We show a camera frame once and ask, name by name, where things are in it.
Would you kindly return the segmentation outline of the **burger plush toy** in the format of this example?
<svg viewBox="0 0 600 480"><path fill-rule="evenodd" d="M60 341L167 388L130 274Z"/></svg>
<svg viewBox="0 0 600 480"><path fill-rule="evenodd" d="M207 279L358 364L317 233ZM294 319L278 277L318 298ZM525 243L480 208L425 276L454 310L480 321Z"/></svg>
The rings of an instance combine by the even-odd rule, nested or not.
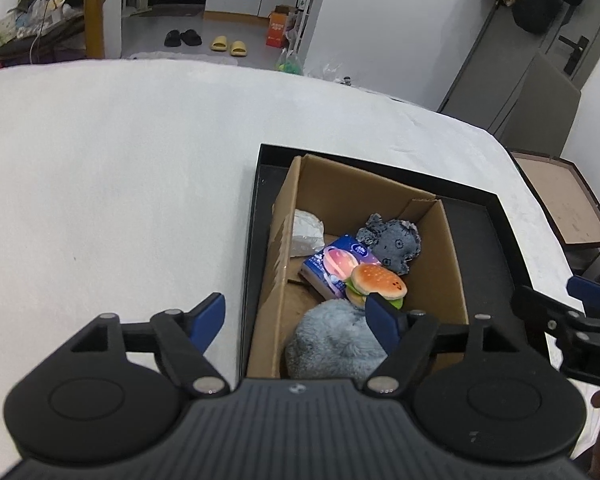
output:
<svg viewBox="0 0 600 480"><path fill-rule="evenodd" d="M401 310L407 294L407 286L392 271L379 264L361 263L351 272L346 281L346 296L358 308L365 308L365 300L372 292L378 292L393 307Z"/></svg>

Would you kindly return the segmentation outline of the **grey fluffy plush toy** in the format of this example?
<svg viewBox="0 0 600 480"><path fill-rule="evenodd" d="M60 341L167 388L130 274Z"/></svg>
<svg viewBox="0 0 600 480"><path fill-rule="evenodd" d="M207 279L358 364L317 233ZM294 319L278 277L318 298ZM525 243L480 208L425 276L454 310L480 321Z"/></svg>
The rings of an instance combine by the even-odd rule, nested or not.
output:
<svg viewBox="0 0 600 480"><path fill-rule="evenodd" d="M290 378L349 378L358 385L386 357L365 312L344 299L324 301L306 312L285 348Z"/></svg>

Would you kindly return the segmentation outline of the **blue tissue packet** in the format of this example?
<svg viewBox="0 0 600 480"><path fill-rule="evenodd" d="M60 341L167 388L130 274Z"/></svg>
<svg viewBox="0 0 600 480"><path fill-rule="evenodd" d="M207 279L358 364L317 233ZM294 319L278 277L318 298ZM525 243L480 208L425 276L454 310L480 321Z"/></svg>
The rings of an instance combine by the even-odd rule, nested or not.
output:
<svg viewBox="0 0 600 480"><path fill-rule="evenodd" d="M305 258L299 275L323 298L342 299L346 296L346 281L361 263L380 265L380 261L364 244L346 234L327 243L315 255Z"/></svg>

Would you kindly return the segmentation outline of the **grey denim octopus toy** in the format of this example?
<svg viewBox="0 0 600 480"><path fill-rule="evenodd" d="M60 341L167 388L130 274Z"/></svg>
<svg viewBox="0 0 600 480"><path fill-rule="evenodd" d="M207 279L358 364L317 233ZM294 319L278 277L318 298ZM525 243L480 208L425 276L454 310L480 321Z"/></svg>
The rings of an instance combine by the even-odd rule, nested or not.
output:
<svg viewBox="0 0 600 480"><path fill-rule="evenodd" d="M413 222L385 221L380 214L371 214L355 239L365 245L382 266L399 276L411 272L411 263L422 251L422 239Z"/></svg>

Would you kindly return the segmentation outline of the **white paper ball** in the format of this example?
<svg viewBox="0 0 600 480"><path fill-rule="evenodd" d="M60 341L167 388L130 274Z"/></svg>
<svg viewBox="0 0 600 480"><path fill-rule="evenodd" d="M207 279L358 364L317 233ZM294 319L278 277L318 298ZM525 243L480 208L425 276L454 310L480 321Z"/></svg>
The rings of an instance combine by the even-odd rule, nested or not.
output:
<svg viewBox="0 0 600 480"><path fill-rule="evenodd" d="M324 223L315 214L296 209L291 232L291 258L312 256L324 246Z"/></svg>

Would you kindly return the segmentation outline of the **brown cardboard box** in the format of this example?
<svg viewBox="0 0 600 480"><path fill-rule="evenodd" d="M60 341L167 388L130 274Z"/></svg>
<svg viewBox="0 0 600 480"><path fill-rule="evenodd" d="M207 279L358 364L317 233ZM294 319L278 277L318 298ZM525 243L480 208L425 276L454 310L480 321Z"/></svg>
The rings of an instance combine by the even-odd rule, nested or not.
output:
<svg viewBox="0 0 600 480"><path fill-rule="evenodd" d="M246 375L357 377L387 352L364 322L372 292L394 310L468 321L442 201L351 166L295 157L272 205Z"/></svg>

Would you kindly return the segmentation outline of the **framed cork board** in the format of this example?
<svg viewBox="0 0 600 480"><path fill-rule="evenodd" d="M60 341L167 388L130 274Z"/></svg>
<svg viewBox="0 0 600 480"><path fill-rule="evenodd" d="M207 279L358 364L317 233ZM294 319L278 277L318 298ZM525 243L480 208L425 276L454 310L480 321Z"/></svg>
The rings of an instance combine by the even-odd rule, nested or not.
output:
<svg viewBox="0 0 600 480"><path fill-rule="evenodd" d="M560 244L600 248L600 202L578 167L559 157L511 151Z"/></svg>

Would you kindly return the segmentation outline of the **black shallow tray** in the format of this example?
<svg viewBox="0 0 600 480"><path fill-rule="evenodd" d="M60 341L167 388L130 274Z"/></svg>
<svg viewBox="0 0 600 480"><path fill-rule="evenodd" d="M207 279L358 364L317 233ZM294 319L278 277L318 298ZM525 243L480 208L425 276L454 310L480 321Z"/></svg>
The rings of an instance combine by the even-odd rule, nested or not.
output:
<svg viewBox="0 0 600 480"><path fill-rule="evenodd" d="M491 193L418 172L262 145L246 258L244 377L279 378L312 309L355 316L371 292L396 308L464 324L487 313L545 352L510 300L530 284L516 236Z"/></svg>

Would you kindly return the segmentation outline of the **white table cloth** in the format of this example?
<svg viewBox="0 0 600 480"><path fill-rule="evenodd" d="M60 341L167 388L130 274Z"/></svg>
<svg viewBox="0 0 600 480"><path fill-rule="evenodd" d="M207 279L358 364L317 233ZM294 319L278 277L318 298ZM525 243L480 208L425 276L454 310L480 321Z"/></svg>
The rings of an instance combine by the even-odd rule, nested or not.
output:
<svg viewBox="0 0 600 480"><path fill-rule="evenodd" d="M494 193L533 286L570 269L489 133L382 94L272 70L108 60L0 70L0 477L17 451L9 390L102 312L145 321L222 292L207 356L237 375L259 148L371 160Z"/></svg>

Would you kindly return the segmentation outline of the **grey leaning panel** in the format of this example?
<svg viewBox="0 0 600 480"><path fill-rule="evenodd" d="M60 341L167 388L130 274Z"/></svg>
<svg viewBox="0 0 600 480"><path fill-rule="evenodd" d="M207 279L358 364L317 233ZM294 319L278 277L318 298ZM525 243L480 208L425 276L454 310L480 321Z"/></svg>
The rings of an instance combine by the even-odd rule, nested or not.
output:
<svg viewBox="0 0 600 480"><path fill-rule="evenodd" d="M580 99L581 90L562 70L546 55L535 55L506 119L501 144L509 151L559 157Z"/></svg>

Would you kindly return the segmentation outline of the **right yellow slipper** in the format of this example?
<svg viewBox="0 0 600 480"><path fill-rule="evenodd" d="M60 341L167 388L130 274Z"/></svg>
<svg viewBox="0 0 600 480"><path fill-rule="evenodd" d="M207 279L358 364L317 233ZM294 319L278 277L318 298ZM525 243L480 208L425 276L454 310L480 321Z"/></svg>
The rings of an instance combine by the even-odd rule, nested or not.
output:
<svg viewBox="0 0 600 480"><path fill-rule="evenodd" d="M234 58L245 58L248 55L248 49L242 40L233 41L230 45L230 55Z"/></svg>

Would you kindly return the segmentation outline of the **yellow slipper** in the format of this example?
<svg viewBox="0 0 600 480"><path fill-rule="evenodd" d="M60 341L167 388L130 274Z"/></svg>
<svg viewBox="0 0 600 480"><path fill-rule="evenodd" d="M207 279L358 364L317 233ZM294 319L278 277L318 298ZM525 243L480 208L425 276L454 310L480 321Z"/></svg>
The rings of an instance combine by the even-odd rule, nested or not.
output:
<svg viewBox="0 0 600 480"><path fill-rule="evenodd" d="M234 58L245 58L248 55L248 49L242 40L233 41L230 45L230 55Z"/></svg>
<svg viewBox="0 0 600 480"><path fill-rule="evenodd" d="M225 36L217 36L212 40L210 49L213 52L226 52L227 51L227 38Z"/></svg>

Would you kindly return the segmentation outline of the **left yellow slipper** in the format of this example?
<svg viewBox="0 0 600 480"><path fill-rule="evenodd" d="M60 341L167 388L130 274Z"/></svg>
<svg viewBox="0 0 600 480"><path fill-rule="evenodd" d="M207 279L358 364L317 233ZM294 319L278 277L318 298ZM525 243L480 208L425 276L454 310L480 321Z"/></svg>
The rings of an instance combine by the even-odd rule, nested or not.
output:
<svg viewBox="0 0 600 480"><path fill-rule="evenodd" d="M217 36L212 40L210 49L213 52L226 52L227 51L227 38L225 36Z"/></svg>

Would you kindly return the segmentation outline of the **left black slipper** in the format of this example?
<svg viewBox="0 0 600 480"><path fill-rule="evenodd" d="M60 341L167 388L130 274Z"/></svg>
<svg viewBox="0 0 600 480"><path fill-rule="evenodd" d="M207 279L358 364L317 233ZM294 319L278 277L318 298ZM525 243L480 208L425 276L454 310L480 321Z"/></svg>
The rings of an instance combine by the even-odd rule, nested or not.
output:
<svg viewBox="0 0 600 480"><path fill-rule="evenodd" d="M177 48L182 44L181 33L177 29L172 29L166 34L163 44L167 48Z"/></svg>

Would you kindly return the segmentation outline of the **right black slipper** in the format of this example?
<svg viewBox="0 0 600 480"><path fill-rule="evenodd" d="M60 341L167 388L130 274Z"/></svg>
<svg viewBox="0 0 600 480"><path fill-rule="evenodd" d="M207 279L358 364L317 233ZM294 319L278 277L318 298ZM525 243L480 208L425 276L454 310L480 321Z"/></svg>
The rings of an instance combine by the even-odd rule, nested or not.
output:
<svg viewBox="0 0 600 480"><path fill-rule="evenodd" d="M202 45L202 38L195 29L187 29L180 33L181 42L189 47L199 47Z"/></svg>

